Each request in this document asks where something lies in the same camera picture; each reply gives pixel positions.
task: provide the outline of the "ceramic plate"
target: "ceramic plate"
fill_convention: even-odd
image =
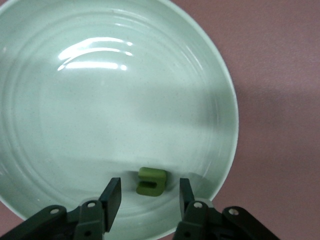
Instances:
[[[156,239],[180,219],[179,179],[213,199],[238,137],[218,50],[166,0],[10,0],[0,9],[0,199],[26,219],[74,209],[121,177],[108,239]],[[168,172],[136,193],[141,167]]]

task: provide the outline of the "slot in green object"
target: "slot in green object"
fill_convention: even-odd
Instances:
[[[141,179],[136,188],[138,194],[158,197],[165,191],[167,181],[165,170],[142,167],[139,170],[138,176]]]

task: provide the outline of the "plate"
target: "plate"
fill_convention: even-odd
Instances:
[[[74,209],[121,177],[108,239],[157,239],[180,219],[179,179],[213,199],[238,108],[210,38],[166,0],[9,0],[0,9],[0,199],[26,219]],[[141,167],[167,171],[138,195]]]

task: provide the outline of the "pink surface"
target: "pink surface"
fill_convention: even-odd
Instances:
[[[216,44],[237,94],[238,147],[215,206],[247,209],[282,240],[318,240],[320,2],[174,2]],[[20,222],[0,203],[0,235]]]

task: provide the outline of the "small green block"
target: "small green block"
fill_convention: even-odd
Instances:
[[[167,181],[165,170],[142,167],[139,170],[138,176],[141,181],[136,188],[137,194],[158,197],[165,191]]]

